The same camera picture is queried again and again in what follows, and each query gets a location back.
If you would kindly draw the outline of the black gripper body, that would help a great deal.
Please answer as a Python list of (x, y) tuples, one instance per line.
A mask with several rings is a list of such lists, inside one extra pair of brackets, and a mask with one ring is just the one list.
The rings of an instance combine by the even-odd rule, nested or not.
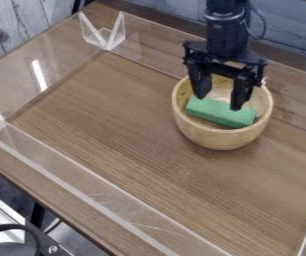
[(234, 80), (248, 74), (253, 86), (260, 86), (267, 60), (248, 50), (251, 10), (206, 9), (204, 12), (206, 35), (204, 40), (185, 40), (184, 65), (188, 62), (206, 64), (213, 74)]

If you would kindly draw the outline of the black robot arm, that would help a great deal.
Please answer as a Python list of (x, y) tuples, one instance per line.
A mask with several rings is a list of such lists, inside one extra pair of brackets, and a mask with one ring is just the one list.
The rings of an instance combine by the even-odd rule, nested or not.
[(253, 88), (263, 85), (268, 61), (249, 48), (251, 0), (206, 0), (204, 40), (182, 42), (182, 63), (188, 70), (192, 92), (202, 99), (212, 90), (212, 75), (233, 81), (230, 109), (238, 111), (249, 101)]

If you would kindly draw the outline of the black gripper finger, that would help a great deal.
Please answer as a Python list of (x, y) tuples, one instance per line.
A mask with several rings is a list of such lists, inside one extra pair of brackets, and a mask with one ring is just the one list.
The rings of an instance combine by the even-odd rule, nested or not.
[(210, 70), (206, 64), (194, 62), (188, 62), (186, 68), (193, 94), (198, 99), (202, 99), (212, 89)]
[(244, 103), (249, 100), (253, 90), (253, 80), (248, 74), (238, 74), (233, 80), (230, 93), (230, 109), (238, 111)]

